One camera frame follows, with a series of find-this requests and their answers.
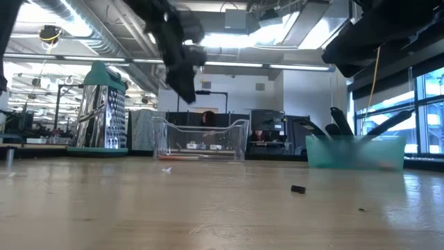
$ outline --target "ceiling light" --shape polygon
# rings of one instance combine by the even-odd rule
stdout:
[[[155,38],[154,38],[154,35],[151,34],[151,33],[148,33],[148,36],[150,37],[150,41],[151,41],[153,44],[155,44]]]
[[[114,67],[114,66],[117,66],[117,67],[129,67],[130,66],[129,63],[113,63],[113,62],[107,62],[107,63],[105,63],[105,65],[109,66],[109,67]]]
[[[33,55],[33,54],[26,54],[26,53],[5,53],[4,58],[26,58],[26,59],[56,59],[56,56],[51,55]]]
[[[192,1],[192,0],[181,0],[176,2],[176,8],[178,10],[185,11],[205,11],[205,12],[216,12],[216,13],[224,13],[226,9],[231,10],[246,10],[247,3],[246,2],[238,2],[238,1],[229,1],[225,4],[221,1]]]
[[[306,65],[270,65],[270,69],[292,69],[292,70],[310,70],[310,71],[330,71],[330,67],[306,66]]]
[[[134,63],[158,63],[164,64],[164,61],[161,59],[133,59]]]
[[[55,108],[57,106],[56,103],[45,103],[45,102],[38,102],[39,100],[36,100],[34,102],[28,102],[26,103],[25,101],[8,101],[8,105],[13,105],[13,106],[19,106],[19,105],[25,105],[25,103],[28,106],[46,106],[49,108]],[[61,103],[60,107],[79,107],[80,104],[72,104],[72,103]]]
[[[22,111],[23,110],[23,108],[22,107],[16,107],[16,108],[11,108],[12,110],[15,110],[15,111]]]
[[[148,109],[148,110],[154,110],[156,111],[156,109],[154,107],[150,107],[150,106],[126,106],[125,109],[128,110],[142,110],[142,109]]]
[[[50,117],[47,117],[46,115],[44,115],[44,116],[41,116],[41,117],[34,117],[34,119],[47,119],[47,120],[52,120],[52,118],[50,118]]]
[[[63,114],[76,114],[77,111],[75,110],[59,110],[59,113],[63,113]]]
[[[65,56],[66,60],[100,60],[103,62],[125,62],[123,58],[103,58],[103,57],[93,57],[93,56]]]
[[[261,63],[244,62],[206,62],[206,66],[228,66],[228,67],[262,67]]]
[[[254,46],[255,42],[248,35],[210,33],[203,38],[200,45],[208,48],[238,49]]]

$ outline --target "fluorescent light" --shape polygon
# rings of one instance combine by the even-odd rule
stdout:
[[[126,95],[129,96],[129,97],[142,97],[142,93],[133,93],[133,94],[131,94],[131,93],[127,92]]]
[[[184,0],[177,2],[176,8],[178,10],[191,10],[191,11],[205,11],[205,12],[217,12],[217,13],[224,13],[225,10],[231,9],[231,10],[246,10],[247,9],[247,3],[244,2],[225,2],[217,1],[217,2],[211,2],[211,1],[190,1],[190,0]]]
[[[15,111],[22,111],[23,110],[23,108],[22,107],[17,107],[17,108],[11,108],[12,110],[15,110]]]
[[[52,118],[47,117],[46,115],[43,115],[43,116],[41,116],[41,117],[36,117],[36,118],[52,120]]]
[[[107,62],[105,65],[108,66],[108,67],[114,67],[114,66],[117,66],[117,67],[129,67],[130,66],[129,63],[112,63],[112,62]]]
[[[296,11],[291,13],[290,17],[288,18],[288,20],[286,22],[284,22],[284,27],[282,28],[282,31],[280,32],[279,35],[277,35],[276,39],[275,39],[275,44],[281,43],[282,41],[284,41],[285,37],[287,36],[287,34],[289,33],[289,31],[291,30],[291,27],[293,27],[294,23],[296,22],[296,20],[299,17],[300,12]]]
[[[312,71],[329,71],[329,67],[306,66],[306,65],[270,65],[270,69],[292,69],[292,70],[312,70]]]
[[[76,114],[77,111],[75,110],[59,110],[59,113],[63,113],[63,114]]]
[[[150,37],[150,41],[151,41],[153,44],[155,44],[155,38],[154,38],[154,35],[151,34],[151,33],[148,33],[148,36]]]
[[[8,105],[11,105],[11,106],[12,105],[25,105],[25,103],[26,103],[25,101],[9,101]],[[38,106],[38,107],[46,106],[49,108],[55,108],[57,106],[56,103],[37,102],[37,100],[34,102],[28,102],[27,105],[28,106]],[[60,104],[60,107],[79,107],[79,106],[80,106],[80,104],[72,104],[72,103],[61,103]]]
[[[103,57],[94,57],[94,56],[65,56],[66,60],[100,60],[104,62],[125,62],[123,58],[103,58]]]
[[[4,58],[26,58],[26,59],[56,59],[56,56],[51,55],[33,55],[25,53],[5,53]]]
[[[206,66],[228,66],[228,67],[262,67],[261,63],[244,62],[206,62]]]
[[[156,109],[154,107],[150,107],[150,106],[126,106],[125,109],[128,110],[142,110],[142,109],[148,109],[148,110],[154,110],[156,111]]]
[[[235,35],[225,33],[210,33],[207,34],[201,46],[209,48],[246,48],[255,45],[255,41],[248,35]]]
[[[164,61],[161,59],[133,59],[134,63],[158,63],[163,64]]]

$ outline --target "white wall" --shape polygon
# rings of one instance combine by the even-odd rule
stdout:
[[[267,76],[231,76],[216,74],[198,74],[194,78],[194,87],[201,90],[201,81],[210,81],[213,92],[228,92],[228,111],[236,114],[249,114],[252,109],[275,109],[274,82]],[[265,83],[265,91],[256,91],[256,83]],[[159,91],[159,111],[177,111],[177,94],[173,90]],[[187,105],[180,100],[179,111],[193,108],[217,108],[219,113],[225,112],[225,95],[198,95],[196,102]]]
[[[287,115],[309,115],[321,129],[332,123],[330,107],[347,112],[347,87],[339,71],[284,71],[283,93]]]
[[[345,78],[339,71],[304,72],[283,71],[276,80],[267,76],[197,75],[194,79],[196,90],[200,81],[211,81],[215,92],[228,92],[228,111],[249,114],[252,109],[285,111],[287,115],[310,116],[321,129],[333,122],[330,115],[332,106],[343,112],[348,110],[348,95]],[[256,91],[256,83],[265,83],[265,91]],[[196,103],[188,106],[180,100],[180,111],[193,108],[217,108],[225,112],[225,96],[197,96]],[[159,91],[159,111],[175,112],[177,94],[173,90]]]
[[[275,93],[274,93],[274,109],[277,111],[284,111],[284,72],[282,71],[275,79]]]

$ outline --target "air duct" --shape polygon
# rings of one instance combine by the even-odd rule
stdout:
[[[88,37],[99,40],[82,41],[82,43],[95,51],[98,55],[111,58],[131,57],[131,55],[83,1],[33,0],[33,3],[36,3],[46,11],[59,16],[71,27],[81,27],[83,31],[79,32],[85,32],[85,29],[89,29],[91,34]],[[131,64],[129,67],[125,67],[122,70],[128,72],[141,89],[157,93],[159,85],[153,84],[157,83],[157,79],[144,73],[150,72],[150,69],[141,69],[139,66]]]

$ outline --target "table surface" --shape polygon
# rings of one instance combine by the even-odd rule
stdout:
[[[0,166],[0,249],[444,249],[444,175],[16,160]]]

